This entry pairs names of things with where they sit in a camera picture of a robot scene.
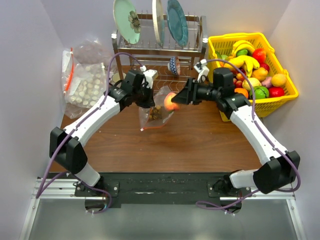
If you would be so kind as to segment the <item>pink yellow peach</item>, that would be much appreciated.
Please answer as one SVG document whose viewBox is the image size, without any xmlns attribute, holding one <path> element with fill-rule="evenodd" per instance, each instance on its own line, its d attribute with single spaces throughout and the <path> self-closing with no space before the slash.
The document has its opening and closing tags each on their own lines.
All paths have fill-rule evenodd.
<svg viewBox="0 0 320 240">
<path fill-rule="evenodd" d="M 180 109 L 180 106 L 172 101 L 175 96 L 176 94 L 174 92 L 170 92 L 164 99 L 164 108 L 168 112 L 178 111 Z"/>
</svg>

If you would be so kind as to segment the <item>brown longan bunch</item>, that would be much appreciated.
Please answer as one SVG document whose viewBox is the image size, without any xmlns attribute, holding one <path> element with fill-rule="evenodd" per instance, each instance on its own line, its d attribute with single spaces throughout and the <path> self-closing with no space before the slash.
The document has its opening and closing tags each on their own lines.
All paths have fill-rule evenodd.
<svg viewBox="0 0 320 240">
<path fill-rule="evenodd" d="M 156 106 L 152 107 L 149 112 L 148 119 L 150 121 L 154 121 L 154 120 L 161 120 L 162 118 L 163 118 L 162 107 L 160 105 L 156 105 Z"/>
</svg>

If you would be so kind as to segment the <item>clear orange-zipper zip bag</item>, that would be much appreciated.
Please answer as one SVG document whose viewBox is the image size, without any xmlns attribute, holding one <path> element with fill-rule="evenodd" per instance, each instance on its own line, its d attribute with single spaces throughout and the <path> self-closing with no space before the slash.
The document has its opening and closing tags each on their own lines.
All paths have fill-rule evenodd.
<svg viewBox="0 0 320 240">
<path fill-rule="evenodd" d="M 138 108 L 139 113 L 139 123 L 140 130 L 144 131 L 147 129 L 155 129 L 163 127 L 174 114 L 174 111 L 169 112 L 164 107 L 165 97 L 171 92 L 171 89 L 168 86 L 163 86 L 160 90 L 153 96 L 155 106 L 159 105 L 162 107 L 162 119 L 160 120 L 149 120 L 149 114 L 151 108 Z"/>
</svg>

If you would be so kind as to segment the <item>orange fruit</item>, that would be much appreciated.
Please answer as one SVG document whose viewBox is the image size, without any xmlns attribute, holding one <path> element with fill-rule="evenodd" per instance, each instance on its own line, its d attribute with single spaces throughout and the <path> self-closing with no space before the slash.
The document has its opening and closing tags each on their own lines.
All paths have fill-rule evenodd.
<svg viewBox="0 0 320 240">
<path fill-rule="evenodd" d="M 245 88 L 235 88 L 234 92 L 244 95 L 247 99 L 249 98 L 249 92 Z"/>
</svg>

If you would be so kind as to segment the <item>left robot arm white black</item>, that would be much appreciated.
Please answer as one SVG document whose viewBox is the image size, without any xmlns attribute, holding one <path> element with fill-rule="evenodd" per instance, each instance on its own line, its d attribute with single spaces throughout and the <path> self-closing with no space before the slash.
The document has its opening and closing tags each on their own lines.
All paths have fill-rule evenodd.
<svg viewBox="0 0 320 240">
<path fill-rule="evenodd" d="M 84 147 L 92 135 L 109 119 L 135 103 L 149 109 L 155 106 L 153 82 L 158 72 L 130 70 L 123 80 L 111 86 L 83 116 L 50 133 L 50 157 L 86 184 L 86 191 L 99 196 L 105 189 L 104 178 L 89 164 Z"/>
</svg>

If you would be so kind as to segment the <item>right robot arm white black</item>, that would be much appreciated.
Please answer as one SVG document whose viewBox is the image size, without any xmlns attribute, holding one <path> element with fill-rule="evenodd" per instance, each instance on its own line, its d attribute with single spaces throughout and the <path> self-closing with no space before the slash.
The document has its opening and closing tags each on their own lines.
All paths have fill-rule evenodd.
<svg viewBox="0 0 320 240">
<path fill-rule="evenodd" d="M 263 194 L 272 191 L 284 192 L 284 186 L 296 182 L 296 191 L 301 186 L 298 172 L 300 156 L 288 151 L 262 124 L 254 111 L 253 103 L 235 92 L 233 73 L 224 67 L 213 72 L 213 83 L 203 83 L 189 78 L 184 88 L 171 102 L 197 105 L 202 101 L 216 102 L 218 109 L 237 126 L 253 147 L 261 167 L 253 170 L 238 170 L 224 178 L 223 192 L 235 196 L 241 188 L 257 188 Z"/>
</svg>

